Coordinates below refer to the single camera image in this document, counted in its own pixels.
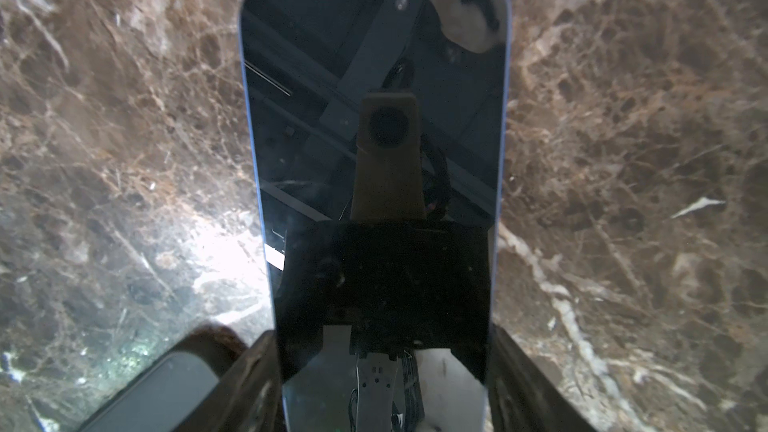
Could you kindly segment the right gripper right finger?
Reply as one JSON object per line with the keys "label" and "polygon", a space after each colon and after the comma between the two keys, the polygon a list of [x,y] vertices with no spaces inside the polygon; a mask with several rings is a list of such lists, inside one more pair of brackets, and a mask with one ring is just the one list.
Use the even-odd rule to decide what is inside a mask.
{"label": "right gripper right finger", "polygon": [[496,431],[595,432],[502,327],[491,334],[488,399]]}

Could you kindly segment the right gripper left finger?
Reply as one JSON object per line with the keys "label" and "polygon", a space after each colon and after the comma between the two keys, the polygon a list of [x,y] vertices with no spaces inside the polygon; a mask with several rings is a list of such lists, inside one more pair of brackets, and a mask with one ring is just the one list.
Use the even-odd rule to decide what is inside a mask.
{"label": "right gripper left finger", "polygon": [[280,366],[275,332],[263,333],[177,432],[271,432],[282,429]]}

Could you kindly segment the black phone blue edge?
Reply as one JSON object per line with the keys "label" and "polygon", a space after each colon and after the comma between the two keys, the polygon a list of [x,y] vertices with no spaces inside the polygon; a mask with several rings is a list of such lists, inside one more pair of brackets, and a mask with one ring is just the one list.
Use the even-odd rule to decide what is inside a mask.
{"label": "black phone blue edge", "polygon": [[480,431],[508,0],[244,0],[291,431]]}

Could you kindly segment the light blue case right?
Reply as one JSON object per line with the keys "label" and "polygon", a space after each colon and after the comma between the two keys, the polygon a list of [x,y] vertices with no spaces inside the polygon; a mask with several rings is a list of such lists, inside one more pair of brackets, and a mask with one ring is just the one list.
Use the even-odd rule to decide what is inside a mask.
{"label": "light blue case right", "polygon": [[172,431],[219,384],[247,349],[229,327],[193,330],[79,427],[81,431]]}

